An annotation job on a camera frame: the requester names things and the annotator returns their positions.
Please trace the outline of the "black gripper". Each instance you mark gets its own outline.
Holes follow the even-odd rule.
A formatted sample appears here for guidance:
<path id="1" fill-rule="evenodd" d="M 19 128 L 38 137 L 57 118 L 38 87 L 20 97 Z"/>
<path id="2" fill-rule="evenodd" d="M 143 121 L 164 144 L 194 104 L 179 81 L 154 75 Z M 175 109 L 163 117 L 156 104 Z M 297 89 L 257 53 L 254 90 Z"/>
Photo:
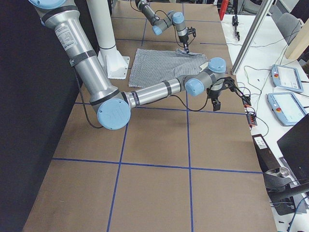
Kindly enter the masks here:
<path id="1" fill-rule="evenodd" d="M 234 92 L 235 81 L 232 77 L 222 77 L 217 80 L 217 82 L 207 89 L 208 99 L 211 99 L 213 105 L 213 111 L 219 111 L 221 109 L 221 102 L 219 101 L 219 96 L 223 90 L 229 89 Z"/>
<path id="2" fill-rule="evenodd" d="M 184 51 L 186 53 L 189 53 L 189 48 L 188 48 L 188 40 L 189 40 L 189 35 L 193 35 L 193 38 L 196 37 L 196 29 L 193 27 L 185 27 L 183 30 L 178 31 L 178 37 L 181 43 L 183 43 Z"/>

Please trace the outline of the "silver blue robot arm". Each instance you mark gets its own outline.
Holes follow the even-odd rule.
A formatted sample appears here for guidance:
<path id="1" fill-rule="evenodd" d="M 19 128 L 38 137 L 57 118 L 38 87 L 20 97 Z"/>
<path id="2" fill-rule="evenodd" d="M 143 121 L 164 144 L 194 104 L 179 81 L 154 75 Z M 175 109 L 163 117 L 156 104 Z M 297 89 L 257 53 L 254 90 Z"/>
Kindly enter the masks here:
<path id="1" fill-rule="evenodd" d="M 209 99 L 211 94 L 236 89 L 231 77 L 222 77 L 220 72 L 207 66 L 196 75 L 182 75 L 136 91 L 121 92 L 108 80 L 80 24 L 80 12 L 74 1 L 32 0 L 31 4 L 42 23 L 55 31 L 76 76 L 81 77 L 90 93 L 90 104 L 97 113 L 98 122 L 109 130 L 124 127 L 130 120 L 132 108 L 175 97 L 182 91 L 197 96 L 207 90 Z"/>
<path id="2" fill-rule="evenodd" d="M 189 35 L 193 35 L 193 41 L 196 37 L 196 29 L 186 26 L 182 12 L 169 11 L 168 13 L 165 13 L 162 11 L 162 13 L 164 13 L 166 16 L 165 18 L 161 19 L 157 13 L 151 9 L 147 0 L 136 0 L 135 4 L 137 9 L 144 14 L 144 16 L 152 25 L 152 30 L 155 35 L 160 35 L 168 28 L 174 27 L 175 34 L 179 38 L 179 41 L 176 39 L 176 43 L 184 49 L 185 53 L 190 53 Z"/>

